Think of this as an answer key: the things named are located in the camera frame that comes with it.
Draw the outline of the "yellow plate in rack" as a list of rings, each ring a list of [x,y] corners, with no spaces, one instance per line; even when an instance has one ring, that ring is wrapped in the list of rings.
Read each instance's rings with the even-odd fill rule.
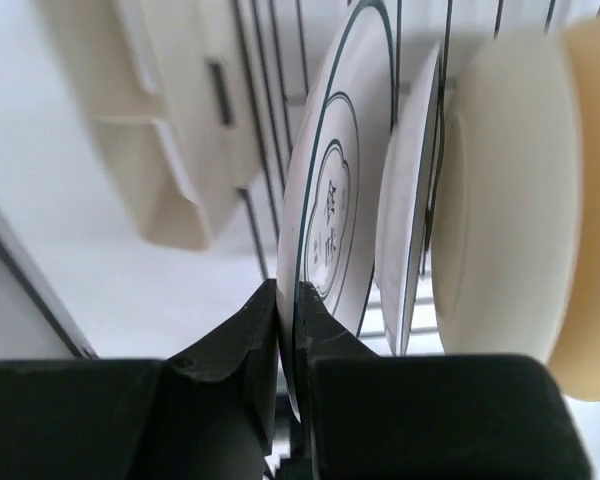
[[[600,17],[571,26],[563,39],[579,94],[583,214],[571,297],[549,368],[566,395],[600,401]]]

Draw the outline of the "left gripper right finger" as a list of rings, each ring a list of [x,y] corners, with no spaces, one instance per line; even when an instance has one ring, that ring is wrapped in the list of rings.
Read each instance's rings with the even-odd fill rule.
[[[548,370],[523,355],[383,357],[297,296],[297,401],[317,479],[589,479]]]

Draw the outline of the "cream white plate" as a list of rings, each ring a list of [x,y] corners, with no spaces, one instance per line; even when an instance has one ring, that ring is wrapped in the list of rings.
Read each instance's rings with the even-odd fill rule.
[[[431,263],[446,353],[549,359],[575,269],[581,176],[578,100],[560,40],[523,30],[485,44],[445,114]]]

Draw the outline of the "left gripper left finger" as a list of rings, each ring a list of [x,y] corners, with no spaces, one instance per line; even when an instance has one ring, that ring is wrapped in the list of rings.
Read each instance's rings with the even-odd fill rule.
[[[259,479],[276,285],[166,360],[0,361],[0,479]]]

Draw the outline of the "white plate green outline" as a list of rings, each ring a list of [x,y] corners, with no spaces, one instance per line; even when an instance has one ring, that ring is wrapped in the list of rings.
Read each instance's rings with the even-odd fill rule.
[[[374,275],[385,156],[398,110],[394,22],[383,1],[355,1],[327,49],[293,147],[278,245],[276,303],[291,406],[300,286],[359,332]]]

